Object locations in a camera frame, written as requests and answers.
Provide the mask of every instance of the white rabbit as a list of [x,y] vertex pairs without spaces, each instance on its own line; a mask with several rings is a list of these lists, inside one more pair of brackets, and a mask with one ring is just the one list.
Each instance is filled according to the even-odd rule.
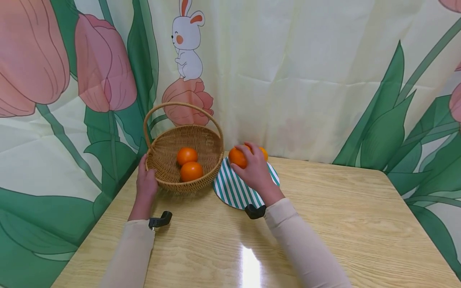
[[200,45],[199,26],[205,24],[205,16],[197,11],[188,17],[191,4],[192,0],[179,0],[179,17],[173,20],[171,36],[177,52],[177,69],[184,81],[200,78],[203,72],[203,64],[194,49]]

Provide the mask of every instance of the sleeve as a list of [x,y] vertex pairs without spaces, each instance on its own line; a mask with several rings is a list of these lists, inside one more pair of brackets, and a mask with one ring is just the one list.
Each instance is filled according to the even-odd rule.
[[144,287],[155,237],[155,231],[149,228],[148,223],[148,220],[133,220],[125,224],[120,242],[101,280],[101,288]]
[[350,288],[346,273],[290,200],[269,206],[264,216],[305,288]]

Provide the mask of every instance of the curtain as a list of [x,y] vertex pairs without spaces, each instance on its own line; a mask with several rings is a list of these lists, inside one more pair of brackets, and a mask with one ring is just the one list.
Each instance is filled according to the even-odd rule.
[[383,171],[461,277],[460,30],[459,0],[7,0],[0,287],[51,286],[174,101],[227,150]]

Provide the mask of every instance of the striped plate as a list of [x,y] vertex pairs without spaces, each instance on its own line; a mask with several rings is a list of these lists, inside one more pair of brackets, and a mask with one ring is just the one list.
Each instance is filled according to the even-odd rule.
[[[280,186],[280,180],[274,168],[269,163],[267,163],[267,166],[269,167],[272,180]],[[214,180],[213,189],[224,203],[237,209],[243,210],[249,204],[253,204],[256,208],[264,205],[258,193],[248,187],[248,185],[235,174],[229,165],[229,159],[227,157],[223,159],[221,169]]]

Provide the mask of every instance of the hand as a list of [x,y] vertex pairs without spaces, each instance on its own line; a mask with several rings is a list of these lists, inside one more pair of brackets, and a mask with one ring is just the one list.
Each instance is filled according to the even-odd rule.
[[157,179],[155,179],[155,169],[146,171],[145,154],[138,165],[138,179],[136,180],[136,199],[131,210],[128,221],[150,218],[150,209],[154,202],[158,190]]
[[136,200],[141,199],[143,201],[153,202],[157,189],[159,187],[157,179],[155,179],[155,169],[146,171],[146,159],[145,154],[138,165],[138,179],[136,180]]
[[235,148],[240,150],[247,159],[247,167],[242,169],[238,165],[232,163],[230,166],[235,173],[239,175],[248,186],[258,192],[266,207],[285,198],[280,188],[272,180],[269,167],[264,159],[264,154],[259,147],[251,142],[245,142],[245,145],[249,146],[251,151],[243,145],[237,145]]

